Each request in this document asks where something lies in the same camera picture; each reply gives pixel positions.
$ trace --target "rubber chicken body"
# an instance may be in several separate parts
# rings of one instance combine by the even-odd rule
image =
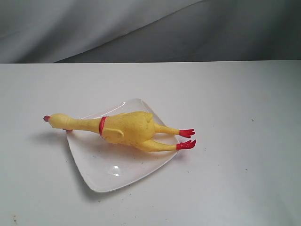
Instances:
[[[156,133],[167,133],[190,138],[193,129],[178,130],[156,124],[153,115],[147,112],[122,113],[100,119],[77,120],[64,114],[45,116],[45,121],[56,129],[85,130],[100,134],[111,144],[131,145],[147,152],[191,149],[196,140],[166,145],[152,140]]]

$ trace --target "white plate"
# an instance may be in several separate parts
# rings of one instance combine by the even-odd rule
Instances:
[[[164,125],[140,99],[123,102],[84,119],[134,111],[150,112],[156,123]],[[87,131],[67,132],[67,138],[82,177],[95,192],[110,192],[136,182],[159,169],[177,154],[177,151],[145,153],[131,146],[109,144],[98,134]],[[165,144],[179,143],[175,136],[165,134],[156,135],[154,140]]]

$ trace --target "red beak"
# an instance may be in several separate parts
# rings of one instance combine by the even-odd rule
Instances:
[[[48,115],[44,116],[44,121],[49,121],[49,119],[50,119],[50,116],[48,116]]]

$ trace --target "yellow rubber chicken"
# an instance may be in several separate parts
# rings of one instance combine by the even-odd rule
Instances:
[[[131,145],[147,152],[173,151],[193,148],[196,140],[166,145],[152,140],[156,133],[167,133],[190,138],[193,129],[178,130],[156,124],[153,115],[147,112],[122,113],[100,119],[77,120],[64,114],[45,116],[53,128],[64,130],[85,130],[100,134],[112,144]]]

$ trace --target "white table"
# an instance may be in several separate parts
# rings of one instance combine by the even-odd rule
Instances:
[[[84,183],[62,130],[139,97],[192,150],[107,194]],[[301,61],[0,65],[0,225],[301,225]]]

